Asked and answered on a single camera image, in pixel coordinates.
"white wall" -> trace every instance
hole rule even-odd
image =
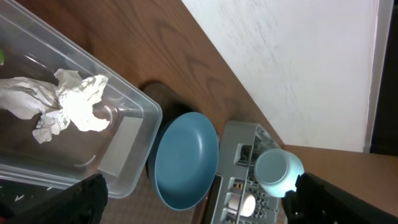
[[[183,2],[285,144],[363,150],[377,0]]]

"crumpled paper towel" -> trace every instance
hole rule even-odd
[[[32,134],[39,143],[51,141],[53,134],[66,129],[70,121],[80,131],[102,131],[109,121],[93,114],[93,105],[101,101],[108,78],[96,75],[81,79],[77,71],[58,69],[58,86],[30,78],[0,80],[0,108],[20,119],[31,119],[41,112]]]

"blue plastic bowl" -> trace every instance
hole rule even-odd
[[[205,115],[191,112],[158,134],[148,158],[148,176],[167,206],[186,210],[206,195],[217,165],[216,130]]]

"clear plastic container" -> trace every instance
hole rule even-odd
[[[125,116],[142,118],[119,177],[103,173],[109,196],[123,198],[137,184],[162,119],[161,108],[110,68],[14,1],[0,0],[0,78],[28,77],[57,85],[58,68],[77,70],[82,78],[109,78],[95,115],[111,121],[102,132],[81,132],[71,123],[50,142],[32,136],[40,115],[22,120],[0,109],[0,179],[65,189],[91,174]],[[87,166],[79,166],[95,158]]]

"gray dish drying rack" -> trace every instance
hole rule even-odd
[[[268,132],[256,123],[228,121],[220,146],[218,170],[210,192],[209,206],[204,223],[254,224],[287,223],[280,198],[268,195],[254,178],[256,159],[268,149],[280,148]],[[238,211],[242,206],[242,195],[250,192],[256,198],[256,209],[250,217],[239,212],[231,213],[228,207],[231,188],[241,189]]]

